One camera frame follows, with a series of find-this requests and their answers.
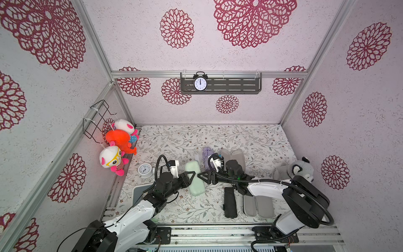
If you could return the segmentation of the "mint green zippered umbrella case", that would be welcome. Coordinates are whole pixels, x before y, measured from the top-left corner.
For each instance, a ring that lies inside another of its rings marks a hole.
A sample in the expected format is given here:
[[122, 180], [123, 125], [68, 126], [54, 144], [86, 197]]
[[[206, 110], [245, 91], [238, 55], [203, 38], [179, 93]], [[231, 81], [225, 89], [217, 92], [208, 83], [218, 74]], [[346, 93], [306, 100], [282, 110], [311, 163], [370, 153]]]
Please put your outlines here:
[[205, 184], [204, 182], [197, 176], [200, 174], [200, 166], [197, 161], [191, 161], [186, 163], [185, 165], [185, 171], [186, 172], [195, 172], [195, 175], [193, 176], [192, 174], [188, 174], [188, 177], [192, 179], [192, 183], [189, 186], [190, 193], [193, 196], [199, 196], [205, 193]]

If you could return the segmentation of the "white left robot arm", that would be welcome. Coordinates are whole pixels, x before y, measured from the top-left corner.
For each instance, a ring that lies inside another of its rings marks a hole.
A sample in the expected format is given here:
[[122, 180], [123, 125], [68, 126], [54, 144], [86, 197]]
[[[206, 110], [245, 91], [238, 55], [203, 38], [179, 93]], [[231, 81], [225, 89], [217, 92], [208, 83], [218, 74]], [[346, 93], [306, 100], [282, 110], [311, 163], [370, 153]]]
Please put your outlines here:
[[180, 189], [191, 185], [196, 172], [183, 172], [174, 178], [163, 172], [146, 195], [127, 212], [104, 223], [95, 220], [86, 228], [73, 252], [125, 252], [139, 243], [151, 243], [156, 236], [157, 225], [152, 218], [164, 209], [167, 200]]

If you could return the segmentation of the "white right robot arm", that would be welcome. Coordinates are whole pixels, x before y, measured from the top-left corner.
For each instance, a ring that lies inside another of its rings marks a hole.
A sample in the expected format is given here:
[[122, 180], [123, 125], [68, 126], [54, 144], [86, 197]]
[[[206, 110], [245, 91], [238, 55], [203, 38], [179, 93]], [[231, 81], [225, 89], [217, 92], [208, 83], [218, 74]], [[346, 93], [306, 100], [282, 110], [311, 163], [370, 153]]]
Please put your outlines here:
[[328, 211], [329, 199], [311, 184], [312, 175], [306, 159], [291, 166], [299, 171], [286, 179], [255, 178], [246, 174], [236, 160], [229, 160], [222, 169], [222, 161], [210, 156], [209, 169], [198, 174], [206, 184], [228, 183], [241, 195], [250, 197], [270, 197], [284, 199], [290, 211], [279, 216], [273, 223], [273, 231], [283, 236], [297, 232], [307, 226], [318, 228], [320, 225], [332, 226], [334, 218]]

